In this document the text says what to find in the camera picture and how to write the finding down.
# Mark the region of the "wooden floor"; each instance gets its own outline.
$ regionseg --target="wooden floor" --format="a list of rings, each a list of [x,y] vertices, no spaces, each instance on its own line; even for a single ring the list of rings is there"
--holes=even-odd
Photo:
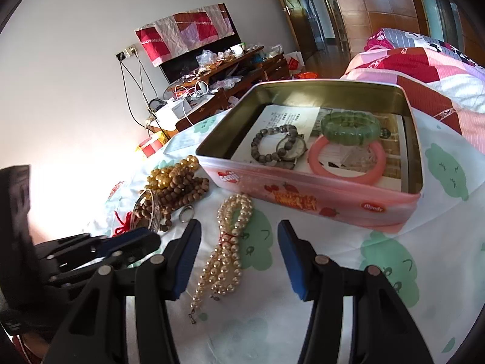
[[[328,45],[326,52],[318,51],[305,61],[305,71],[315,72],[319,78],[340,78],[349,62],[337,46]]]

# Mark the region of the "red and white checkered cloth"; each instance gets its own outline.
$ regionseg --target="red and white checkered cloth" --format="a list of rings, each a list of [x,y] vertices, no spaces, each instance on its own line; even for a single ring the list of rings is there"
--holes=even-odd
[[[485,153],[485,70],[428,48],[359,53],[341,79],[397,84],[411,106],[435,117]]]
[[[224,4],[177,13],[135,30],[155,67],[234,34]]]

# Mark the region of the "power outlet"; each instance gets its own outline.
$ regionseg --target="power outlet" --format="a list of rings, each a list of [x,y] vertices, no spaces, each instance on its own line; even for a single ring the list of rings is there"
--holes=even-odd
[[[116,54],[116,58],[121,62],[122,60],[136,55],[136,46],[130,45],[127,48],[123,49],[120,53]]]

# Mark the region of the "silver ring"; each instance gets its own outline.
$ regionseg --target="silver ring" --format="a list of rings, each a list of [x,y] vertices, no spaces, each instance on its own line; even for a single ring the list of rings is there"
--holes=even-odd
[[[187,219],[187,220],[182,220],[182,214],[185,213],[187,210],[192,210],[192,214],[191,216]],[[194,215],[196,214],[196,212],[194,211],[193,209],[193,206],[192,205],[186,205],[185,207],[182,208],[182,210],[180,211],[180,214],[179,214],[179,220],[182,222],[182,223],[187,223],[187,222],[190,222]]]

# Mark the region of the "green jade bracelet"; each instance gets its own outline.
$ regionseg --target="green jade bracelet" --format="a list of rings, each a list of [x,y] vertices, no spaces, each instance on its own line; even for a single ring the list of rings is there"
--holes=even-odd
[[[346,146],[367,146],[381,134],[381,124],[375,116],[352,110],[329,113],[320,127],[328,141]]]

